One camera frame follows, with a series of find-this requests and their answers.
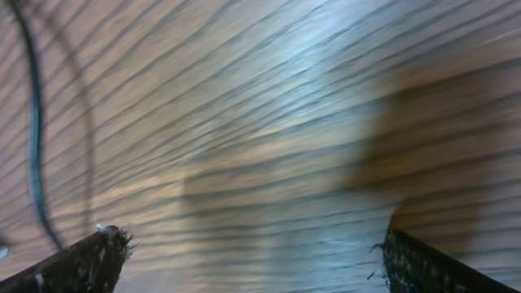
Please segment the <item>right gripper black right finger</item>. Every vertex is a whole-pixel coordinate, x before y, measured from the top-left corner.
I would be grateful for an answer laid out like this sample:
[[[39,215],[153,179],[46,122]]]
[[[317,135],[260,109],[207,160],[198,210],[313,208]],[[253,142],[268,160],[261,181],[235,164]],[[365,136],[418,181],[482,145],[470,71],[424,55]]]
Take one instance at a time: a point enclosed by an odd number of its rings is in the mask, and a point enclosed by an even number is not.
[[[517,293],[403,230],[387,230],[370,249],[382,252],[390,293]]]

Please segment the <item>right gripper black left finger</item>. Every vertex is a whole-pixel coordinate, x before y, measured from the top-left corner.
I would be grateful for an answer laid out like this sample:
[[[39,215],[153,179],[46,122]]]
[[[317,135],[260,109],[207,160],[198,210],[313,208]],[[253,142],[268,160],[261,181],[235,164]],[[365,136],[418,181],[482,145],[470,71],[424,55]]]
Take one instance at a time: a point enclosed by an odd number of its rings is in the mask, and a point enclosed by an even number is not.
[[[56,252],[1,281],[1,293],[112,293],[129,259],[133,235],[117,226]]]

